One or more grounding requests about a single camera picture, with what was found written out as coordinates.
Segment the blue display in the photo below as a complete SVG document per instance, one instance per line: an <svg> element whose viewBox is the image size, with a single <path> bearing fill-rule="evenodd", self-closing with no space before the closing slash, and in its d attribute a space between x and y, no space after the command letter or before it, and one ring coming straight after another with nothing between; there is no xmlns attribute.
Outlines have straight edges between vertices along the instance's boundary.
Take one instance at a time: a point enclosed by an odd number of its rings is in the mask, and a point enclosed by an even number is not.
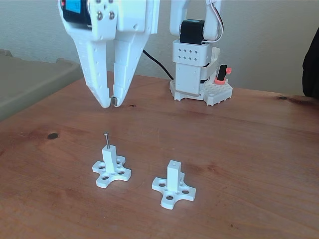
<svg viewBox="0 0 319 239"><path fill-rule="evenodd" d="M81 0L66 0L65 9L75 13L81 13Z"/></svg>

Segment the white 3d printed part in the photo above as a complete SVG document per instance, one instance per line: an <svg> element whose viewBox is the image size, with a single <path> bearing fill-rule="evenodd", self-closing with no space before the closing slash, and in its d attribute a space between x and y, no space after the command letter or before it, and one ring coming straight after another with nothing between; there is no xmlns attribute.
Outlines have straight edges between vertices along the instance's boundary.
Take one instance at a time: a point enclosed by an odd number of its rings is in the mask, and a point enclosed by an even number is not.
<svg viewBox="0 0 319 239"><path fill-rule="evenodd" d="M184 98L205 101L208 106L225 101L231 98L233 88L228 84L226 80L224 85L215 84L212 80L209 80L200 86L199 96L190 96L180 93L175 88L175 80L171 80L169 84L170 91L174 97L174 100L182 100Z"/></svg>
<svg viewBox="0 0 319 239"><path fill-rule="evenodd" d="M114 145L109 145L108 135L106 136L107 144L102 149L103 161L97 161L92 170L99 173L100 176L96 180L96 186L106 188L114 180L128 181L131 177L131 170L123 167L125 157L116 155Z"/></svg>
<svg viewBox="0 0 319 239"><path fill-rule="evenodd" d="M173 209L178 200L194 201L196 189L184 183L185 174L180 172L181 163L171 160L167 167L167 179L155 178L152 189L163 194L161 206Z"/></svg>

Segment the hole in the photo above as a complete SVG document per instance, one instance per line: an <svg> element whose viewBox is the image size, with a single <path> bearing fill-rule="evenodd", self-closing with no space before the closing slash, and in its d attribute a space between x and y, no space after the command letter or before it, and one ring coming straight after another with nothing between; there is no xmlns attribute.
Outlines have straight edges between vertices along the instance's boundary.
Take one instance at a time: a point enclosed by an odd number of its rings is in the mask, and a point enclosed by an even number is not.
<svg viewBox="0 0 319 239"><path fill-rule="evenodd" d="M59 134L58 133L51 133L48 135L48 139L55 139L55 138L58 138L59 137Z"/></svg>

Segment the black object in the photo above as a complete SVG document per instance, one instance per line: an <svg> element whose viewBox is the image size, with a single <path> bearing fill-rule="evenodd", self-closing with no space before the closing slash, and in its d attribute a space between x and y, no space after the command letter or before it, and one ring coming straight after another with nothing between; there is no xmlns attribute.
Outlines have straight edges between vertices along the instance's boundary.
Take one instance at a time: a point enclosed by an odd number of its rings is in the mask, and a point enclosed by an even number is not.
<svg viewBox="0 0 319 239"><path fill-rule="evenodd" d="M168 72L168 70L165 68L165 66L163 66L161 64L161 62L159 62L157 59L155 59L154 57L152 57L149 53L147 53L145 50L143 50L143 53L145 55L147 55L147 57L149 57L152 61L154 61L155 63L157 63L165 72L166 74L170 77L171 80L174 80L173 76L171 76L171 74Z"/></svg>
<svg viewBox="0 0 319 239"><path fill-rule="evenodd" d="M303 92L319 99L319 28L303 63Z"/></svg>
<svg viewBox="0 0 319 239"><path fill-rule="evenodd" d="M55 138L58 138L59 137L59 134L58 133L51 133L48 135L48 139L55 139Z"/></svg>
<svg viewBox="0 0 319 239"><path fill-rule="evenodd" d="M203 44L205 21L188 19L182 22L180 27L180 42L189 44Z"/></svg>
<svg viewBox="0 0 319 239"><path fill-rule="evenodd" d="M61 0L63 18L67 22L91 26L86 0Z"/></svg>
<svg viewBox="0 0 319 239"><path fill-rule="evenodd" d="M227 65L220 65L218 76L217 76L218 81L223 81L225 79L226 69L227 69Z"/></svg>

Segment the metal pin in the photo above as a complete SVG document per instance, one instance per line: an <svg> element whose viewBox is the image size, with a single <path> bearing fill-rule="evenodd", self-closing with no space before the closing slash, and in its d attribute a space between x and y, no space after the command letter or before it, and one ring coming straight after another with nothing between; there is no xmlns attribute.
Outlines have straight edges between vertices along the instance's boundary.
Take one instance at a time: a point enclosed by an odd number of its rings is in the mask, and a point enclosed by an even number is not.
<svg viewBox="0 0 319 239"><path fill-rule="evenodd" d="M106 148L110 148L110 142L109 142L109 133L104 132L105 141L106 141Z"/></svg>

